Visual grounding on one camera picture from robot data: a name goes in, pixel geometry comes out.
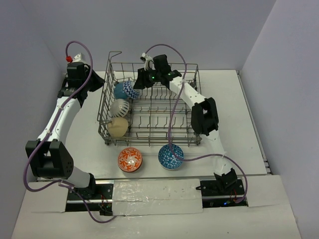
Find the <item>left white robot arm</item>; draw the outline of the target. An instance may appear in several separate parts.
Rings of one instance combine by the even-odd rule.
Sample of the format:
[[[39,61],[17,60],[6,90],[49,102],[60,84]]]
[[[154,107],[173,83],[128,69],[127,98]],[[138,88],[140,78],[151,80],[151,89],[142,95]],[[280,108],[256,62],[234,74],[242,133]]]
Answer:
[[[55,110],[47,126],[36,140],[29,140],[25,146],[29,159],[26,168],[31,169],[33,176],[70,185],[86,200],[97,194],[96,180],[93,174],[74,165],[65,142],[88,93],[100,89],[104,83],[104,79],[90,65],[84,62],[69,63],[67,75],[57,95]]]

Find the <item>red patterned bowl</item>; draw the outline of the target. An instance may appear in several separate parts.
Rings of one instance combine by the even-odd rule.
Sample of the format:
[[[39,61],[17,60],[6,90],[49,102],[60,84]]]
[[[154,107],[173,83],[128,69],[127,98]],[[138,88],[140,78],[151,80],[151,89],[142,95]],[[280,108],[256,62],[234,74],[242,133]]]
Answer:
[[[122,89],[124,93],[127,95],[127,98],[136,100],[139,97],[140,93],[139,91],[134,89],[132,83],[132,81],[124,81]]]

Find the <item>yellow bowl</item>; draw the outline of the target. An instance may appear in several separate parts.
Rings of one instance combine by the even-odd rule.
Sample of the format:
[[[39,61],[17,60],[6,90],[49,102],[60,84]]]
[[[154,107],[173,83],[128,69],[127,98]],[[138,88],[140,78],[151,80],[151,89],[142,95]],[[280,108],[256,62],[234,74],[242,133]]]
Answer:
[[[129,123],[125,118],[112,118],[107,123],[107,129],[112,137],[122,137],[125,135],[129,127]]]

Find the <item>orange floral bowl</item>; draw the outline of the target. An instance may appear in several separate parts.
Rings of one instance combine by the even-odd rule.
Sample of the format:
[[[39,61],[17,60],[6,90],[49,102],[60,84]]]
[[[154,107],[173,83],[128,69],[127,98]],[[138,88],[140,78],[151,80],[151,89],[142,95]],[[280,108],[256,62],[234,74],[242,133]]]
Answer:
[[[134,147],[127,147],[123,149],[118,155],[118,167],[124,172],[137,171],[143,162],[141,152]]]

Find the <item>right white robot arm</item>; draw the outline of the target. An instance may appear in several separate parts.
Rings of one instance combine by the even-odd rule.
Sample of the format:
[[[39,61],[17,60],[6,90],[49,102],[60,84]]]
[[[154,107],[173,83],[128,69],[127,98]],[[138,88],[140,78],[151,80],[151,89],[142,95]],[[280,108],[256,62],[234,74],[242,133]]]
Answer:
[[[222,195],[227,195],[233,190],[237,183],[237,174],[233,165],[235,164],[228,156],[225,155],[224,147],[219,137],[219,117],[215,99],[207,98],[201,95],[186,80],[187,64],[184,64],[184,73],[178,70],[172,70],[165,54],[151,57],[143,53],[140,59],[144,63],[144,67],[138,70],[138,77],[134,84],[134,89],[143,90],[150,88],[156,83],[160,83],[168,90],[177,95],[173,109],[170,113],[170,121],[176,111],[177,103],[183,100],[191,109],[191,128],[196,134],[204,135],[208,139],[212,139],[214,145],[220,151],[218,153],[198,156],[191,159],[179,157],[172,146],[172,126],[168,123],[168,146],[174,157],[183,162],[192,162],[204,158],[216,157],[214,165],[214,177],[216,180],[215,188]]]

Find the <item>plain blue bowl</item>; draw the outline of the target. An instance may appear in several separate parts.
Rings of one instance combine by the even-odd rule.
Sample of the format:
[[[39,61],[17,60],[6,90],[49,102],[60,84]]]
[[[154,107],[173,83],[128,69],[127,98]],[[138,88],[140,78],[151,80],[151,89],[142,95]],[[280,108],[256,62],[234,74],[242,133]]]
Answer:
[[[127,98],[125,91],[123,90],[124,83],[120,82],[114,87],[114,97],[115,99],[123,99]]]

